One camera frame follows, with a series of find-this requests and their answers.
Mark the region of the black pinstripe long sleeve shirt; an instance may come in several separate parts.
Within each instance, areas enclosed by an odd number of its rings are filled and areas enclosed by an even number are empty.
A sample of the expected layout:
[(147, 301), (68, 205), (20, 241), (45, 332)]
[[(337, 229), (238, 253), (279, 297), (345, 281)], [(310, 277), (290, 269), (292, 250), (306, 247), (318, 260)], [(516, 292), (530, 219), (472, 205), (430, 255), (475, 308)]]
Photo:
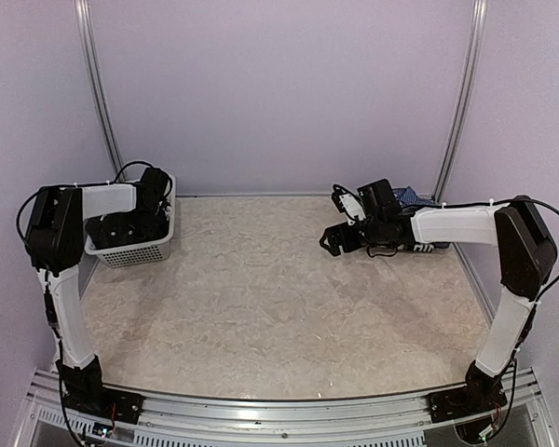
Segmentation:
[(85, 228), (95, 248), (105, 250), (161, 239), (169, 222), (162, 216), (115, 213), (91, 218)]

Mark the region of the white plastic laundry basket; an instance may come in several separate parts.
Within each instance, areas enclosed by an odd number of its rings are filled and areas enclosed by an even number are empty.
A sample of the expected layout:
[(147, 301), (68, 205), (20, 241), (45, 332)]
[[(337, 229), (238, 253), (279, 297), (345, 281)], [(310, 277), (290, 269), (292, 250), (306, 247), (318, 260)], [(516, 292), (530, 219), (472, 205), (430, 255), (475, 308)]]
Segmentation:
[(96, 249), (92, 243), (91, 237), (86, 231), (87, 238), (85, 242), (85, 253), (98, 257), (100, 261), (111, 268), (163, 261), (168, 259), (170, 256), (170, 241), (174, 234), (175, 226), (176, 178), (161, 169), (147, 167), (143, 171), (142, 177), (139, 180), (133, 182), (131, 185), (134, 186), (136, 190), (136, 203), (135, 207), (132, 210), (109, 212), (106, 214), (101, 214), (97, 217), (103, 218), (106, 215), (115, 213), (130, 214), (131, 212), (133, 212), (135, 214), (142, 214), (142, 190), (146, 186), (155, 187), (159, 191), (163, 190), (164, 188), (169, 188), (171, 190), (169, 231), (165, 237), (158, 240), (105, 250)]

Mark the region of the black white printed shirt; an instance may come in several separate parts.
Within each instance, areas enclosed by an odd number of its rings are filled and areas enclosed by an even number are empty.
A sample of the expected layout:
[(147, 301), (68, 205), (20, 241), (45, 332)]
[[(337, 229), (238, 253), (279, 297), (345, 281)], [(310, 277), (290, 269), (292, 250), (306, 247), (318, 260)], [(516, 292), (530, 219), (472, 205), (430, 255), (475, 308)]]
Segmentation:
[(413, 243), (413, 244), (402, 244), (398, 247), (399, 251), (406, 252), (417, 252), (417, 253), (431, 253), (435, 250), (435, 246), (432, 243)]

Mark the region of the blue checked shirt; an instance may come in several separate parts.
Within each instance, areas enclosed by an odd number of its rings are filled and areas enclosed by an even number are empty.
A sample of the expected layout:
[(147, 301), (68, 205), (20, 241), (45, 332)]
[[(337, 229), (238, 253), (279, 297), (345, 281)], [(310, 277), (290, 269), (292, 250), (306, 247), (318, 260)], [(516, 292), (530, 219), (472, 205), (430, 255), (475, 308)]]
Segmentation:
[[(431, 200), (418, 196), (414, 189), (410, 186), (405, 188), (394, 188), (393, 193), (397, 200), (400, 202), (402, 208), (409, 206), (427, 206), (433, 204)], [(450, 247), (449, 242), (433, 242), (432, 244), (435, 246), (435, 250), (447, 250)]]

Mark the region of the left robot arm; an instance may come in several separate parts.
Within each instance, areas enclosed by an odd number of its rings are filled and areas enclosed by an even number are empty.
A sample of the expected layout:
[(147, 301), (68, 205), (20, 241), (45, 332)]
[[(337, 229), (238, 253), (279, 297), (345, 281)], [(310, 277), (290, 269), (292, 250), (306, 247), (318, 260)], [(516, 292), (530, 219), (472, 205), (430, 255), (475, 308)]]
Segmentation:
[(175, 220), (175, 178), (142, 162), (135, 181), (116, 176), (101, 183), (70, 183), (39, 188), (26, 201), (27, 225), (16, 227), (44, 288), (48, 325), (60, 360), (58, 373), (69, 393), (94, 414), (112, 404), (89, 340), (79, 297), (84, 255), (109, 267), (167, 259)]

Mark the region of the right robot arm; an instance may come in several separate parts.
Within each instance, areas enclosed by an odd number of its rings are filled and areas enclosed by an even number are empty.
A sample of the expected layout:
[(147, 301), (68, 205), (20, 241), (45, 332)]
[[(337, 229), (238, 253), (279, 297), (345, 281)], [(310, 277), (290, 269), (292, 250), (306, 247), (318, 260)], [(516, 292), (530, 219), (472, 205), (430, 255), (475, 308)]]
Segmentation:
[(502, 374), (529, 334), (542, 295), (558, 282), (558, 249), (529, 196), (470, 204), (403, 204), (395, 197), (334, 193), (343, 223), (326, 228), (320, 246), (334, 257), (360, 249), (468, 243), (498, 251), (501, 293), (489, 334), (467, 370), (457, 396), (466, 413), (478, 413), (495, 395)]

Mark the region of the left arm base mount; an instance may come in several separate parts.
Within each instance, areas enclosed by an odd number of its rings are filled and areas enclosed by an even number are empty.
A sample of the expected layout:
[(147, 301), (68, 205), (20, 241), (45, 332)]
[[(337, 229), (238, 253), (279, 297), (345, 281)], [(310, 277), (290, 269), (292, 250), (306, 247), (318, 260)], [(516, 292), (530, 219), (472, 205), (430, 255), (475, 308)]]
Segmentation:
[(84, 368), (69, 367), (61, 360), (56, 365), (64, 388), (63, 404), (66, 409), (114, 422), (138, 423), (144, 396), (105, 386), (98, 357)]

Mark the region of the front aluminium rail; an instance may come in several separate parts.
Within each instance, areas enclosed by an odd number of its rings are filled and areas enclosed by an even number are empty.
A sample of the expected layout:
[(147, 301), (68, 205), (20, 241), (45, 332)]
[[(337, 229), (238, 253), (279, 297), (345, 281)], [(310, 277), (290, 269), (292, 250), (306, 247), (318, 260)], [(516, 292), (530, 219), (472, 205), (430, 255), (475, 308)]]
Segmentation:
[(67, 429), (96, 446), (460, 446), (472, 417), (434, 422), (428, 389), (361, 398), (217, 399), (140, 389), (136, 423), (94, 430), (103, 419), (61, 412), (58, 379), (37, 371), (12, 446), (72, 446)]

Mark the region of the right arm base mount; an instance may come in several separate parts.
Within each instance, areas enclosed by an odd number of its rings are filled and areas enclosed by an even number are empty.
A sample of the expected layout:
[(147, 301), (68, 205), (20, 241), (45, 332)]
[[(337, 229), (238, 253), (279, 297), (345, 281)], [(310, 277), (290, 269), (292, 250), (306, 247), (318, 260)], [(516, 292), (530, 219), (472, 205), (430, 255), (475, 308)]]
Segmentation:
[(427, 395), (431, 422), (454, 420), (505, 406), (508, 401), (501, 384), (502, 376), (500, 373), (491, 377), (473, 362), (462, 386)]

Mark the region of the left aluminium frame post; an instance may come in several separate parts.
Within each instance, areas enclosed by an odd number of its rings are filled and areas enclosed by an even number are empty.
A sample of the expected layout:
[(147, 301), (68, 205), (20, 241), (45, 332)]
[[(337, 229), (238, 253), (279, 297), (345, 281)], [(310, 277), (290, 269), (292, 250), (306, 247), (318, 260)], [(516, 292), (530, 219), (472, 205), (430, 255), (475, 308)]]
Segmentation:
[(98, 51), (92, 29), (90, 3), (88, 0), (75, 0), (75, 14), (80, 34), (83, 57), (88, 72), (89, 89), (100, 129), (102, 131), (106, 154), (114, 173), (122, 167), (122, 156), (119, 152), (105, 90), (102, 84)]

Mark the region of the aluminium frame post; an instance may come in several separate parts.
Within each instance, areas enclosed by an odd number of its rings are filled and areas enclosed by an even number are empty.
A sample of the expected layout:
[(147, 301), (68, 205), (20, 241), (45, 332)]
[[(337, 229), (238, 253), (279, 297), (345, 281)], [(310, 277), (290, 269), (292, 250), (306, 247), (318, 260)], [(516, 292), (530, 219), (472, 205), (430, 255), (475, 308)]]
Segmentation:
[(106, 154), (114, 173), (122, 167), (122, 156), (119, 152), (105, 90), (102, 84), (98, 51), (92, 29), (90, 3), (88, 0), (75, 0), (75, 14), (80, 34), (83, 57), (88, 72), (89, 89), (100, 129), (102, 131)]
[(437, 202), (443, 200), (446, 187), (453, 173), (459, 142), (470, 107), (476, 70), (479, 65), (487, 8), (487, 0), (475, 0), (473, 2), (469, 39), (453, 119), (447, 135), (442, 163), (431, 195)]

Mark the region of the right aluminium frame post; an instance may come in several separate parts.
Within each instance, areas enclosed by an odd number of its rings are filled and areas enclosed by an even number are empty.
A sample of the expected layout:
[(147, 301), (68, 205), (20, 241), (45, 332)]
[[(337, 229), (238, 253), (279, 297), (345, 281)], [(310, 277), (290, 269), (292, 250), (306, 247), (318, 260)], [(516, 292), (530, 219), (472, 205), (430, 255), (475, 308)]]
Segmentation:
[(487, 0), (475, 0), (473, 2), (469, 39), (453, 119), (447, 135), (442, 163), (431, 195), (437, 202), (443, 200), (446, 187), (453, 173), (459, 142), (470, 107), (476, 70), (479, 65), (487, 8)]

